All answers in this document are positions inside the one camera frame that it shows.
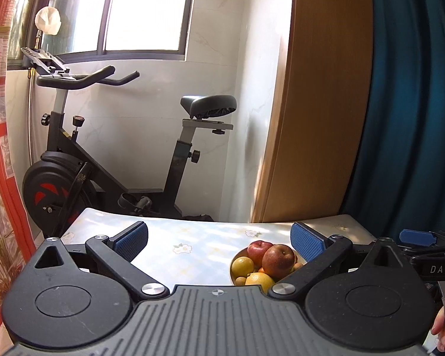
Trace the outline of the person's right hand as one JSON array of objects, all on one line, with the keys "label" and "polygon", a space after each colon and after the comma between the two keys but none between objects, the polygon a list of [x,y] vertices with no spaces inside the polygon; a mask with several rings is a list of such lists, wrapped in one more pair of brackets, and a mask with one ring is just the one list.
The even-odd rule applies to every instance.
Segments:
[{"label": "person's right hand", "polygon": [[431,334],[437,337],[436,349],[445,352],[445,309],[441,308],[431,328]]}]

